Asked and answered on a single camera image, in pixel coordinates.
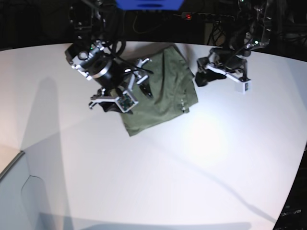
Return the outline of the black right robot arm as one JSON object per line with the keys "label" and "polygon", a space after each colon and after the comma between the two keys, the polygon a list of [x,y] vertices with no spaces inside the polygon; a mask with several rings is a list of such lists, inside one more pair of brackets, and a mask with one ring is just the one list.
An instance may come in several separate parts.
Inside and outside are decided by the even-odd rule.
{"label": "black right robot arm", "polygon": [[151,59],[131,63],[121,57],[126,48],[124,18],[125,11],[114,0],[80,0],[70,7],[76,40],[65,56],[74,70],[100,86],[90,99],[90,109],[99,105],[104,112],[132,114],[139,103],[133,93],[135,86],[153,98],[149,85],[152,71],[143,67]]}

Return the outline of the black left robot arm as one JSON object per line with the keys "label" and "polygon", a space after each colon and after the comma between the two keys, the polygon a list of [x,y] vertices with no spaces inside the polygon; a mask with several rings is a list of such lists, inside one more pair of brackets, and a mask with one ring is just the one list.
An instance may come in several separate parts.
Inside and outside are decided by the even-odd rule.
{"label": "black left robot arm", "polygon": [[231,79],[238,91],[250,90],[247,58],[256,49],[270,42],[272,29],[272,0],[240,0],[237,19],[230,27],[221,47],[210,49],[208,56],[197,60],[197,86],[216,80]]}

